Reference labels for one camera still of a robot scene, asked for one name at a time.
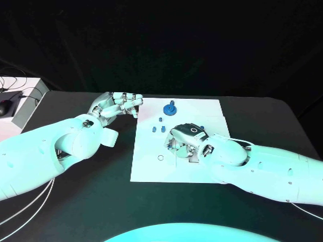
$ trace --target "black backdrop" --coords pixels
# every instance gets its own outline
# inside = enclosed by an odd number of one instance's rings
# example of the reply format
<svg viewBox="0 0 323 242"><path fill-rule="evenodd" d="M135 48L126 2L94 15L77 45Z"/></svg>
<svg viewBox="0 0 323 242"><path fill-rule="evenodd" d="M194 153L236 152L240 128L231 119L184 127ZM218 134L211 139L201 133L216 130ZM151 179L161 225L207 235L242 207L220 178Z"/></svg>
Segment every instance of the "black backdrop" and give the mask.
<svg viewBox="0 0 323 242"><path fill-rule="evenodd" d="M323 1L6 1L6 66L54 90L279 98L323 158Z"/></svg>

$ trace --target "blue knob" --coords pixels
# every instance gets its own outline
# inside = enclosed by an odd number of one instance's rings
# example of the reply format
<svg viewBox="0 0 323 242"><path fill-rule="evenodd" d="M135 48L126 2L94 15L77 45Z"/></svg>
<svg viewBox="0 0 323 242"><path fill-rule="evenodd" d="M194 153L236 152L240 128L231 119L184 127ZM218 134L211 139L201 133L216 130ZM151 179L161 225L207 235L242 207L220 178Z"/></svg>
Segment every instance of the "blue knob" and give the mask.
<svg viewBox="0 0 323 242"><path fill-rule="evenodd" d="M174 115L178 113L178 109L177 109L175 101L174 101L174 100L171 101L171 104L168 104L168 105L164 107L164 113L165 113L168 116L174 116Z"/></svg>

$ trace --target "white paper sheet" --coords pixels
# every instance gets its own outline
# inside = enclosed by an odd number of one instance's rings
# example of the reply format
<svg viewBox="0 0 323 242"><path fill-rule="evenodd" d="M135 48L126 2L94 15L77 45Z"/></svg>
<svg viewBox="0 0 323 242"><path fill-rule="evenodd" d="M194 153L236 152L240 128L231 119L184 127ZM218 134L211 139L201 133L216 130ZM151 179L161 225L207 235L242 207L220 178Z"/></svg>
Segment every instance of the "white paper sheet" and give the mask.
<svg viewBox="0 0 323 242"><path fill-rule="evenodd" d="M230 137L227 121L218 100L145 98L141 106L132 181L165 183L217 183L208 175L207 168L191 160L180 159L164 147L171 129L185 123L206 127L208 135L214 133ZM178 113L168 116L164 106L175 101Z"/></svg>

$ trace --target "black tablecloth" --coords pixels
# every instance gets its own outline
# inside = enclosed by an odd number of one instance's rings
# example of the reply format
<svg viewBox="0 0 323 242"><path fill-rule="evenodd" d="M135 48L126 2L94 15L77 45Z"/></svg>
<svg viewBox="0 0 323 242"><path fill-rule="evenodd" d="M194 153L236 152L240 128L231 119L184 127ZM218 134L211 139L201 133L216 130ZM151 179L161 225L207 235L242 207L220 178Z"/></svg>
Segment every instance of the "black tablecloth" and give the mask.
<svg viewBox="0 0 323 242"><path fill-rule="evenodd" d="M87 113L99 95L47 93L25 132ZM283 101L243 97L184 98L220 99L231 137L318 159ZM130 182L136 124L130 115L117 118L110 125L120 132L116 146L102 146L96 155L57 178L44 209L11 241L104 241L132 229L175 222L236 227L282 241L323 240L322 220L292 204L259 197L234 185ZM32 201L42 188L0 201L0 221ZM2 226L0 238L28 220L42 200ZM322 207L301 206L323 216Z"/></svg>

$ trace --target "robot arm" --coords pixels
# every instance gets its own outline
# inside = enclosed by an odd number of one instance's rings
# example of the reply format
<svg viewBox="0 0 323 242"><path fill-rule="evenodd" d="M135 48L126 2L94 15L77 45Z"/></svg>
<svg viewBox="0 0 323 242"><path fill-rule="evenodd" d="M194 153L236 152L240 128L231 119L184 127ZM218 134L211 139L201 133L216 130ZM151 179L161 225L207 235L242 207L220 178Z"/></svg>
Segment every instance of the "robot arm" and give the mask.
<svg viewBox="0 0 323 242"><path fill-rule="evenodd" d="M102 144L113 147L119 133L106 127L120 114L138 117L135 106L142 104L142 95L107 92L96 99L89 114L2 141L0 200L40 187L89 159Z"/></svg>
<svg viewBox="0 0 323 242"><path fill-rule="evenodd" d="M283 149L208 136L195 124L178 125L165 146L181 158L198 155L213 179L279 202L323 206L323 161Z"/></svg>

